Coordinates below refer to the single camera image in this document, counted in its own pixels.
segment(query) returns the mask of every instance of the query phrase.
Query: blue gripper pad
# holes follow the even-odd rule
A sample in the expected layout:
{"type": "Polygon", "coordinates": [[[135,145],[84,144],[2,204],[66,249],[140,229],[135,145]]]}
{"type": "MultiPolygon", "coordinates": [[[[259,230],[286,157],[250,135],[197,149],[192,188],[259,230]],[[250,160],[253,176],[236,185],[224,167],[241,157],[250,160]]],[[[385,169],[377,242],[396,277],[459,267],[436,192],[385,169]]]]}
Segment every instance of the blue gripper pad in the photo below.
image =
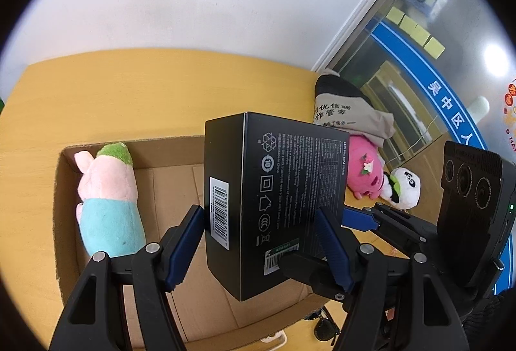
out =
{"type": "Polygon", "coordinates": [[[342,226],[367,232],[368,230],[378,229],[380,225],[375,221],[372,214],[365,210],[344,206],[342,209],[342,226]]]}
{"type": "Polygon", "coordinates": [[[345,292],[350,292],[353,289],[354,281],[351,276],[349,257],[337,237],[334,227],[321,209],[315,212],[314,224],[335,282],[345,292]]]}
{"type": "Polygon", "coordinates": [[[178,230],[182,229],[181,237],[170,255],[169,273],[165,279],[168,291],[173,290],[175,286],[181,284],[185,279],[188,267],[201,241],[202,234],[204,233],[204,212],[202,207],[197,207],[184,229],[181,227],[182,225],[183,223],[177,228],[178,230]]]}

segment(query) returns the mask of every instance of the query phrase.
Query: barcode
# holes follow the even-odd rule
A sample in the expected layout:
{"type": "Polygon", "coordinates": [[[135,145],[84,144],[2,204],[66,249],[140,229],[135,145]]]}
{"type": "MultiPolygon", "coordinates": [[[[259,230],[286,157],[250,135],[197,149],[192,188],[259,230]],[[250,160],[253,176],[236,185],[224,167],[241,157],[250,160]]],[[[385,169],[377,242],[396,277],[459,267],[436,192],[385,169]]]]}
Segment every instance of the barcode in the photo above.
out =
{"type": "Polygon", "coordinates": [[[263,275],[269,275],[274,271],[280,269],[280,258],[287,252],[290,252],[292,250],[299,250],[299,243],[291,246],[290,248],[286,248],[280,252],[276,252],[273,255],[267,256],[272,250],[268,250],[267,252],[265,252],[265,265],[263,267],[263,275]]]}
{"type": "Polygon", "coordinates": [[[229,250],[229,184],[210,177],[210,221],[211,235],[229,250]]]}

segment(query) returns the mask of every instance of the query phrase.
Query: product packaging box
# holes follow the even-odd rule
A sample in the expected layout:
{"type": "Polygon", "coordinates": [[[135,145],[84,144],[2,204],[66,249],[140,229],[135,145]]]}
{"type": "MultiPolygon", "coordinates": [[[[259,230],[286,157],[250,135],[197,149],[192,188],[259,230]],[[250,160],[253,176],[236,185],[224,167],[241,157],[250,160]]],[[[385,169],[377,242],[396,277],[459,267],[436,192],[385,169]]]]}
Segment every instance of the product packaging box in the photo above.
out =
{"type": "Polygon", "coordinates": [[[344,204],[349,134],[254,112],[206,122],[208,268],[243,301],[286,280],[280,258],[322,258],[317,208],[344,204]]]}
{"type": "MultiPolygon", "coordinates": [[[[124,142],[133,157],[146,241],[158,242],[169,227],[181,222],[192,204],[204,203],[204,137],[124,142]]],[[[82,174],[73,155],[88,150],[95,156],[105,144],[66,147],[57,161],[53,230],[56,275],[64,301],[89,260],[75,218],[75,207],[81,201],[77,185],[82,174]]],[[[133,287],[124,286],[123,290],[131,345],[143,351],[133,287]]],[[[289,280],[240,303],[208,270],[204,238],[185,280],[166,296],[188,351],[242,347],[295,323],[328,301],[307,286],[289,280]]]]}

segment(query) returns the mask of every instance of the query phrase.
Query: plush toy ear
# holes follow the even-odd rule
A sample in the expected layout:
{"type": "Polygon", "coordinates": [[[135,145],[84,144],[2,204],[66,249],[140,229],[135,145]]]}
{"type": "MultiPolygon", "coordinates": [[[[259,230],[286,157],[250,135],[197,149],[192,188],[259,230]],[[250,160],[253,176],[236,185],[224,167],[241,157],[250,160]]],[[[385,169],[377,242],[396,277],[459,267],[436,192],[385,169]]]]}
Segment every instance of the plush toy ear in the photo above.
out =
{"type": "Polygon", "coordinates": [[[79,168],[79,171],[82,173],[86,173],[88,168],[91,166],[91,163],[94,161],[94,157],[87,150],[82,150],[73,155],[75,159],[75,163],[79,168]]]}

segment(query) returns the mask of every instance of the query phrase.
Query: bolt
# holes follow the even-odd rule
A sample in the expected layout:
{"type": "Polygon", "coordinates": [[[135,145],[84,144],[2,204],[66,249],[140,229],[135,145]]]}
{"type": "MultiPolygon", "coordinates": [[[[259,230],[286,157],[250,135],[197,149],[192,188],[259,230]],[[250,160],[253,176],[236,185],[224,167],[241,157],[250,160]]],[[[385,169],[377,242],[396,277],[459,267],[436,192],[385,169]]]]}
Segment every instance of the bolt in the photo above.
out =
{"type": "Polygon", "coordinates": [[[426,255],[424,253],[418,252],[414,254],[414,260],[419,262],[420,264],[424,264],[426,262],[426,255]]]}
{"type": "Polygon", "coordinates": [[[369,243],[363,243],[362,245],[360,245],[360,252],[362,252],[366,255],[370,255],[374,251],[375,251],[375,248],[373,247],[373,245],[370,245],[369,243]]]}
{"type": "Polygon", "coordinates": [[[156,242],[149,243],[149,244],[145,247],[145,250],[146,250],[148,253],[158,252],[158,251],[159,251],[159,243],[156,243],[156,242]]]}
{"type": "Polygon", "coordinates": [[[106,257],[106,252],[102,252],[101,250],[98,251],[98,252],[95,252],[94,255],[92,256],[93,260],[95,262],[100,262],[102,261],[104,258],[106,257]]]}

